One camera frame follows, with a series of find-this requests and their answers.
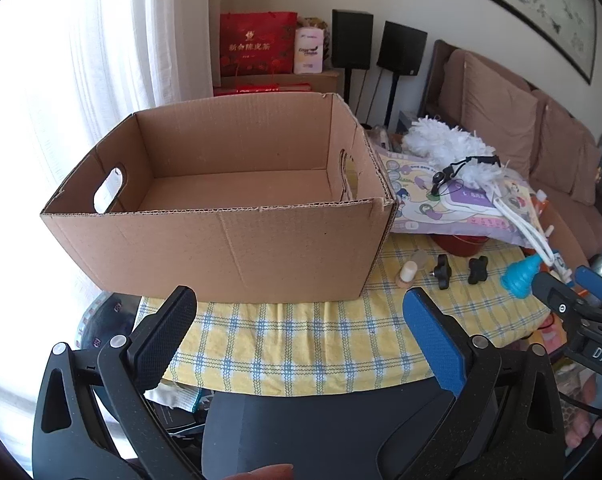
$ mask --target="box handle hole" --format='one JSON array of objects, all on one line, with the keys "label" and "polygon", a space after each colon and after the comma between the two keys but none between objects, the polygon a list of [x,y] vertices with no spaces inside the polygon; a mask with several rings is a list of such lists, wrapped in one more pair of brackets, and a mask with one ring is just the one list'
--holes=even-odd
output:
[{"label": "box handle hole", "polygon": [[345,150],[341,150],[341,180],[343,181],[341,202],[356,200],[359,191],[359,174],[354,159]]},{"label": "box handle hole", "polygon": [[122,188],[123,171],[114,168],[94,194],[94,210],[99,214],[110,211]]}]

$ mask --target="packaging bag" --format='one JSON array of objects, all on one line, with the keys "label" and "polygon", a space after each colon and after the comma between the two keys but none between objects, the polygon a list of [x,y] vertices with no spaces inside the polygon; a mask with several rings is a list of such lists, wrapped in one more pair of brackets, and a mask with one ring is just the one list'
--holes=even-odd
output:
[{"label": "packaging bag", "polygon": [[221,14],[221,75],[291,73],[296,29],[295,12]]},{"label": "packaging bag", "polygon": [[[375,146],[380,166],[396,193],[399,210],[393,233],[439,234],[488,237],[528,247],[519,230],[492,205],[482,190],[468,189],[452,180],[439,196],[431,193],[437,172],[424,158],[393,153]],[[504,197],[510,208],[541,230],[528,184],[514,172],[504,179]]]}]

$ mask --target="yellow plaid tablecloth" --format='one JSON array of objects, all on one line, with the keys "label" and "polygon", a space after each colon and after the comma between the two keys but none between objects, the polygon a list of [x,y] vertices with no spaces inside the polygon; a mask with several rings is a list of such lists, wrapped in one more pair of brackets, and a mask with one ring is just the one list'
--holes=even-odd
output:
[{"label": "yellow plaid tablecloth", "polygon": [[[468,285],[468,258],[448,256],[452,278],[439,290],[427,276],[444,251],[425,235],[391,234],[360,298],[299,304],[199,303],[197,317],[164,378],[211,390],[262,396],[342,394],[410,383],[431,376],[402,315],[404,290],[395,276],[417,249],[430,256],[421,286],[445,314],[472,335],[505,346],[531,333],[548,315],[536,298],[516,300],[499,283],[518,247],[496,240],[481,251],[488,280]],[[163,300],[142,298],[135,325]]]}]

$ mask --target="white cloth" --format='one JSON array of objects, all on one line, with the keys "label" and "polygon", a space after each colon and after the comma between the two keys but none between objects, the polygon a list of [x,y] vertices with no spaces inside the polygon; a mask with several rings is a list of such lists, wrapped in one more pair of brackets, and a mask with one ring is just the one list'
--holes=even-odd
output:
[{"label": "white cloth", "polygon": [[39,212],[129,113],[211,95],[208,20],[207,0],[0,1],[0,438],[26,470],[50,349],[99,293]]},{"label": "white cloth", "polygon": [[148,390],[144,397],[168,408],[181,408],[186,412],[194,413],[201,398],[201,388],[161,379],[158,386],[154,390]]}]

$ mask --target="person's finger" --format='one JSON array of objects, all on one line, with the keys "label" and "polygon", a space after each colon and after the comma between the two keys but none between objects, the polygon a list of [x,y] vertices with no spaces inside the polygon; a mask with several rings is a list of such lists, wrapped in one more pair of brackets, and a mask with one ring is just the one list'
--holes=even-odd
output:
[{"label": "person's finger", "polygon": [[292,464],[268,465],[249,473],[229,476],[224,480],[293,480]]},{"label": "person's finger", "polygon": [[565,433],[565,444],[567,444],[568,447],[578,447],[580,446],[581,441],[581,437],[578,436],[574,430],[568,430]]},{"label": "person's finger", "polygon": [[578,410],[572,422],[572,429],[575,433],[581,438],[585,438],[588,436],[591,427],[590,416],[583,410]]},{"label": "person's finger", "polygon": [[594,433],[594,436],[596,438],[600,438],[602,435],[602,418],[600,418],[599,420],[597,420],[594,423],[594,427],[592,428],[592,433]]}]

